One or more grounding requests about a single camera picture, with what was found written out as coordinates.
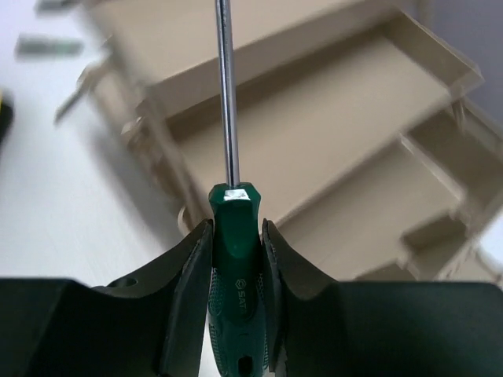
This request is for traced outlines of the green screwdriver long shaft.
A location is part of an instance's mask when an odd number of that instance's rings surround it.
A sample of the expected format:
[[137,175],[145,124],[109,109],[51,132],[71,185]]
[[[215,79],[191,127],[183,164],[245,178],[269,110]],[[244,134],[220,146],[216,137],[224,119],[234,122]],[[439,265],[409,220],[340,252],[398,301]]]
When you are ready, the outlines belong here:
[[215,221],[208,327],[220,375],[262,376],[268,356],[258,229],[261,196],[240,179],[230,4],[217,1],[215,10],[226,182],[208,195]]

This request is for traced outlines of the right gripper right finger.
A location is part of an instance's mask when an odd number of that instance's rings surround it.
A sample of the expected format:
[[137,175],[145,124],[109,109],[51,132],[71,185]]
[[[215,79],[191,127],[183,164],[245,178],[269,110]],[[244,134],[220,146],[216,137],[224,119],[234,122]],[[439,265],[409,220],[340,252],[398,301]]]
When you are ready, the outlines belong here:
[[481,282],[338,281],[263,222],[277,376],[499,376],[502,292]]

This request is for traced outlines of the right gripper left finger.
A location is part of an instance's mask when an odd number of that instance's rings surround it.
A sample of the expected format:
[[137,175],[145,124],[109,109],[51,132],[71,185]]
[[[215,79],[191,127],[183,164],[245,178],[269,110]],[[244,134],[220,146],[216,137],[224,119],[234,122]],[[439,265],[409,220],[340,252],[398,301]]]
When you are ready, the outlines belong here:
[[110,284],[4,278],[4,376],[196,376],[213,223]]

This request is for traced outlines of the beige plastic toolbox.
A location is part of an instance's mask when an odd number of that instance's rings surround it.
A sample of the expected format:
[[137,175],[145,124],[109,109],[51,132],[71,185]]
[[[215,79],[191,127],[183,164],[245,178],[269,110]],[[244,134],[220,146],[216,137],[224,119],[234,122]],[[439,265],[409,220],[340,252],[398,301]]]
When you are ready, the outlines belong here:
[[[225,174],[212,1],[87,1],[108,57],[84,69],[113,132],[188,233]],[[483,77],[403,1],[231,5],[240,178],[338,279],[478,280],[502,207],[502,135],[465,97]]]

